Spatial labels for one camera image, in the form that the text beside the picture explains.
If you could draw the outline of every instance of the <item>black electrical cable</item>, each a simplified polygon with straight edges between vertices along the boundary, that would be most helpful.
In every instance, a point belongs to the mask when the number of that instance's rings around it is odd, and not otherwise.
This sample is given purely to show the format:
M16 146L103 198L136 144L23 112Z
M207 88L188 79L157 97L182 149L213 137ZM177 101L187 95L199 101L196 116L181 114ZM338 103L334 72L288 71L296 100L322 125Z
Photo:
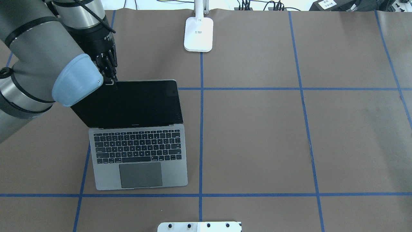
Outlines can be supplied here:
M79 4L79 6L81 6L83 9L85 9L87 12L89 12L89 14L91 14L95 19L97 19L100 23L103 24L103 26L105 28L107 28L109 31L111 31L112 33L116 33L115 30L113 30L109 25L107 25L107 23L105 23L99 16L97 16L91 9L89 9L84 3L82 3L80 0L73 0L75 1L77 4Z
M8 78L13 74L14 70L9 67L4 67L0 69L0 79Z
M268 5L269 3L273 3L273 8L275 8L276 2L275 2L275 1L268 1L268 2L266 2L266 5L265 5L265 7L263 8L263 10L266 9L266 7L267 7L267 5Z
M156 0L158 2L183 2L183 3L194 3L194 2L188 2L188 1L180 1L180 0Z

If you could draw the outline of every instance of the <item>laptop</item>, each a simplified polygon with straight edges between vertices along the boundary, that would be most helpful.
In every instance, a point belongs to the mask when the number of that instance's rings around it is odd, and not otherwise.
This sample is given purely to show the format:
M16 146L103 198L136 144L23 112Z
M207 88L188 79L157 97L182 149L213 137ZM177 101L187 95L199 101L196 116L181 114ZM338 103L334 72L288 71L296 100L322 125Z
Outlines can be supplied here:
M187 185L175 80L117 81L72 106L90 128L97 190Z

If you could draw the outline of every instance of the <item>white plastic fixture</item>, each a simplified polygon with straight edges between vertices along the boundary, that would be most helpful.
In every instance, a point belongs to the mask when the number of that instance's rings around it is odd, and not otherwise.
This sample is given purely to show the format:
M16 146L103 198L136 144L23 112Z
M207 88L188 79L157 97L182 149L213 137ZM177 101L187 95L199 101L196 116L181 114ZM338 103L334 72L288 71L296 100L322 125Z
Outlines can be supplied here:
M184 46L190 52L209 52L213 46L213 20L203 16L202 0L195 0L196 17L186 20Z

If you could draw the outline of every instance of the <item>white sticker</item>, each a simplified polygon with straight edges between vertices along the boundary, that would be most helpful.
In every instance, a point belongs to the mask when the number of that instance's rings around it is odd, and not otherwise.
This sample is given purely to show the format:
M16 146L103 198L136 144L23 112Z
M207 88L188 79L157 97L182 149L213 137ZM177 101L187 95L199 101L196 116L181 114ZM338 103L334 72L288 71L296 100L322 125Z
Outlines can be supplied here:
M328 9L328 8L331 8L331 7L335 6L335 5L337 5L337 4L336 4L336 2L335 2L334 0L324 0L324 1L322 1L322 2L319 2L319 5L320 5L323 9Z

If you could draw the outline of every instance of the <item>blue tape grid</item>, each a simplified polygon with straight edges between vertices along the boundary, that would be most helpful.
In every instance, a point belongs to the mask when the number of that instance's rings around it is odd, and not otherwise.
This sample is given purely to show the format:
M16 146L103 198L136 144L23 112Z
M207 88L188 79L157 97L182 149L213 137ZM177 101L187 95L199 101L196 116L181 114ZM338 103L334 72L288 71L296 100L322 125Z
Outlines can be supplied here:
M115 21L115 14L116 11L113 12L112 16L112 21L111 21L111 26L113 27L114 21ZM388 57L389 64L391 66L392 74L395 79L397 88L305 88L302 86L302 80L300 76L300 69L299 69L299 61L298 61L298 56L297 56L297 48L296 48L296 43L295 43L295 35L293 32L293 22L292 22L292 17L291 13L289 12L289 22L290 22L290 30L291 30L291 36L292 36L292 42L293 42L293 50L295 54L295 62L296 62L296 71L297 71L297 76L298 76L298 81L299 81L299 87L298 88L205 88L204 87L204 73L203 73L203 53L200 53L200 79L201 79L201 87L200 88L179 88L179 90L199 90L201 94L201 102L200 102L200 154L199 154L199 193L198 194L84 194L84 183L86 180L86 173L87 173L87 166L89 162L89 157L90 157L90 145L88 147L87 155L86 155L86 161L84 164L84 171L83 171L83 177L82 177L82 183L80 187L80 192L79 194L0 194L0 197L73 197L73 198L78 198L78 203L77 203L77 210L76 210L76 216L75 216L75 221L73 225L73 232L77 230L77 223L79 220L79 215L80 215L80 209L81 209L81 204L82 204L82 199L83 198L93 198L93 197L103 197L103 198L111 198L111 197L117 197L117 198L128 198L128 197L133 197L133 198L140 198L140 197L196 197L199 198L199 221L202 221L202 199L203 197L316 197L317 203L318 203L318 211L319 211L319 219L320 219L320 224L321 224L321 229L322 232L325 231L324 225L323 225L323 215L322 215L322 207L321 207L321 200L320 197L337 197L337 196L412 196L412 192L347 192L347 193L320 193L319 188L318 188L318 183L317 183L317 177L316 177L316 166L315 166L315 160L313 156L313 149L311 145L311 138L310 138L310 130L309 130L309 123L307 119L307 113L306 113L306 106L304 102L304 91L310 91L310 90L350 90L350 91L398 91L403 102L403 106L405 108L405 112L408 118L408 121L410 123L410 126L412 128L412 120L405 102L405 99L403 97L402 91L412 91L412 88L401 88L389 51L386 46L386 42L382 33L381 29L381 24L379 21L379 17L377 14L377 11L375 11L375 16L377 20L377 24L379 27L379 32L381 35L383 47L385 49L386 55ZM13 53L10 53L9 59L7 61L7 66L10 65L11 59L12 59ZM203 185L203 114L204 114L204 91L213 91L213 90L295 90L295 91L300 91L301 94L301 100L302 100L302 109L304 113L304 119L305 119L305 126L306 126L306 131L307 131L307 138L309 142L309 148L310 148L310 155L312 158L312 171L313 171L313 178L314 178L314 184L315 184L315 193L270 193L270 194L259 194L259 193L251 193L251 194L203 194L202 190L202 185Z

